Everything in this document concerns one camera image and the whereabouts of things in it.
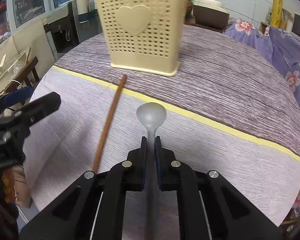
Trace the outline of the person's left hand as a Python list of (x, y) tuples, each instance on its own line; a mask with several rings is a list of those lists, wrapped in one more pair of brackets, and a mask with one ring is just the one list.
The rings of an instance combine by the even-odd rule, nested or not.
[(13, 169), (0, 170), (0, 199), (7, 204), (15, 202), (15, 187)]

